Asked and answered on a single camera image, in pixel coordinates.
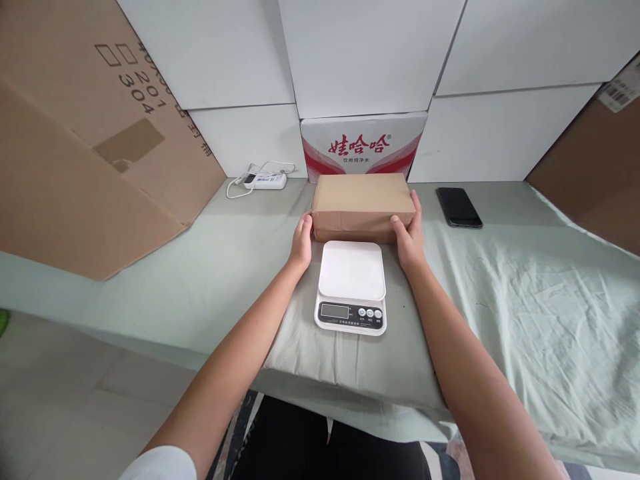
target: white sleeve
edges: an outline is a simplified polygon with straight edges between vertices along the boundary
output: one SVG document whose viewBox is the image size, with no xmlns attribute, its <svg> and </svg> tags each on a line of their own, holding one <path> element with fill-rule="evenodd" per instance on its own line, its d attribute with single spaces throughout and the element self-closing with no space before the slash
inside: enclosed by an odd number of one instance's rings
<svg viewBox="0 0 640 480">
<path fill-rule="evenodd" d="M 119 480 L 196 480 L 195 465 L 187 452 L 164 445 L 144 452 Z"/>
</svg>

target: person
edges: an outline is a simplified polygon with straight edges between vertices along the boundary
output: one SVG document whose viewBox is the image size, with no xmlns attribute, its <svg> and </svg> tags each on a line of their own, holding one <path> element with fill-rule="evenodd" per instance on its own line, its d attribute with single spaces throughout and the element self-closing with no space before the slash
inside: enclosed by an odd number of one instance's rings
<svg viewBox="0 0 640 480">
<path fill-rule="evenodd" d="M 502 372 L 432 273 L 423 249 L 422 208 L 406 229 L 390 219 L 398 258 L 424 328 L 445 402 L 465 442 L 475 477 L 560 479 L 551 454 Z M 291 254 L 266 290 L 214 350 L 166 422 L 121 479 L 206 478 L 231 416 L 260 370 L 311 262 L 309 213 L 293 233 Z M 417 443 L 377 439 L 324 417 L 264 398 L 232 479 L 430 478 Z"/>
</svg>

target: white cable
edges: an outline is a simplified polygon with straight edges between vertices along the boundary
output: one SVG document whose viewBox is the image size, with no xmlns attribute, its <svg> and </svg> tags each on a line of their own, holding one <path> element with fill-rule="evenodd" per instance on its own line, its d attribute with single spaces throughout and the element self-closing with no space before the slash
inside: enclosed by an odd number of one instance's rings
<svg viewBox="0 0 640 480">
<path fill-rule="evenodd" d="M 279 172 L 270 172 L 269 170 L 267 170 L 267 169 L 265 168 L 265 165 L 268 165 L 268 164 L 270 164 L 270 163 L 273 163 L 274 165 L 291 165 L 291 166 L 293 167 L 293 170 L 288 171 L 288 172 L 287 172 L 287 171 L 284 171 L 284 170 L 280 170 Z M 242 194 L 240 194 L 240 195 L 236 195 L 236 196 L 234 196 L 234 197 L 230 197 L 230 196 L 229 196 L 229 188 L 230 188 L 230 186 L 232 186 L 232 185 L 238 185 L 242 180 L 244 180 L 244 179 L 246 178 L 246 176 L 251 175 L 251 174 L 253 173 L 253 172 L 251 171 L 251 168 L 252 168 L 252 167 L 258 167 L 258 165 L 256 165 L 255 163 L 250 163 L 250 164 L 249 164 L 249 170 L 247 170 L 247 171 L 246 171 L 246 172 L 244 172 L 242 175 L 240 175 L 239 177 L 237 177 L 236 179 L 234 179 L 232 182 L 229 182 L 229 184 L 227 185 L 227 198 L 228 198 L 229 200 L 233 200 L 233 199 L 240 198 L 240 197 L 246 197 L 246 196 L 247 196 L 247 195 L 249 195 L 250 193 L 253 193 L 253 190 L 255 189 L 255 187 L 253 187 L 253 186 L 252 186 L 252 187 L 251 187 L 251 190 L 249 190 L 249 191 L 248 191 L 248 192 L 246 192 L 246 193 L 242 193 Z M 290 173 L 295 172 L 295 164 L 294 164 L 294 163 L 291 163 L 291 162 L 276 162 L 276 161 L 268 161 L 268 162 L 264 162 L 264 163 L 262 164 L 262 166 L 261 166 L 261 167 L 258 167 L 258 172 L 256 173 L 256 175 L 257 175 L 258 173 L 260 173 L 260 171 L 265 171 L 265 172 L 267 172 L 267 174 L 268 174 L 268 175 L 277 175 L 278 173 L 284 173 L 284 174 L 288 175 L 288 174 L 290 174 Z"/>
</svg>

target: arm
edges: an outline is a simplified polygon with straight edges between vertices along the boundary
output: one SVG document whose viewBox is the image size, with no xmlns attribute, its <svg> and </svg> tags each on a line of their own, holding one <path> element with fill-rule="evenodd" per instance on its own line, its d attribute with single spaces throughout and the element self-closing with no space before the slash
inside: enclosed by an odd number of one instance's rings
<svg viewBox="0 0 640 480">
<path fill-rule="evenodd" d="M 476 478 L 560 480 L 519 398 L 431 272 L 415 191 L 411 198 L 416 213 L 408 230 L 398 217 L 391 218 L 398 256 L 413 290 L 442 394 L 460 428 Z"/>
<path fill-rule="evenodd" d="M 198 480 L 206 477 L 231 416 L 262 367 L 293 289 L 309 266 L 311 226 L 311 216 L 304 214 L 285 266 L 213 351 L 144 451 L 180 447 L 193 460 Z"/>
</svg>

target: hand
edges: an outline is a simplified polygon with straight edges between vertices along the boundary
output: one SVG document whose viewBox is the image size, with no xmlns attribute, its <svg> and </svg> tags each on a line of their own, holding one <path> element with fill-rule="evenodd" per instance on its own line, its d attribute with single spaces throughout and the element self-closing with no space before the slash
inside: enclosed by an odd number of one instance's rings
<svg viewBox="0 0 640 480">
<path fill-rule="evenodd" d="M 310 212 L 306 212 L 300 220 L 293 232 L 293 242 L 291 244 L 291 254 L 289 255 L 288 264 L 304 272 L 311 262 L 311 228 L 313 220 Z"/>
<path fill-rule="evenodd" d="M 415 206 L 415 213 L 408 229 L 405 228 L 397 215 L 391 217 L 391 226 L 398 239 L 400 266 L 406 274 L 416 268 L 427 266 L 422 235 L 422 206 L 415 190 L 411 191 L 411 200 Z"/>
</svg>

